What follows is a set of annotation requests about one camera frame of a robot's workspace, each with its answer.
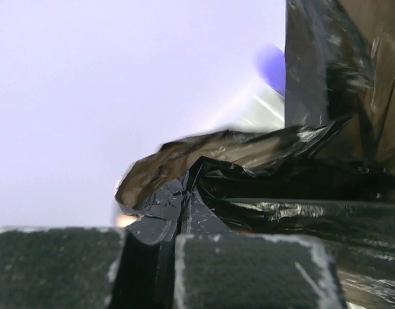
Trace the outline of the black trash bag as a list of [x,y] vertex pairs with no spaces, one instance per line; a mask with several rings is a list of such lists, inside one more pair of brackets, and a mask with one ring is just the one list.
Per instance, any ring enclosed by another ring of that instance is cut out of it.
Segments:
[[346,307],[395,308],[395,1],[288,1],[285,64],[284,128],[164,144],[115,199],[176,222],[174,258],[191,193],[234,233],[316,238]]

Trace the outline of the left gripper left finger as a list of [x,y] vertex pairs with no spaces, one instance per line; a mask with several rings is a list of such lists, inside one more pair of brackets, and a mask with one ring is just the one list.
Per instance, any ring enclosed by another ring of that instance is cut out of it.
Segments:
[[170,308],[178,225],[0,229],[0,308]]

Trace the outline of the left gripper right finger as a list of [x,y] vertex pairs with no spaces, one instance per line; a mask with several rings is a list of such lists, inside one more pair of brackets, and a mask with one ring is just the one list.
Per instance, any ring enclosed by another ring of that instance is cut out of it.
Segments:
[[316,238],[237,234],[194,193],[183,202],[174,258],[176,308],[345,308]]

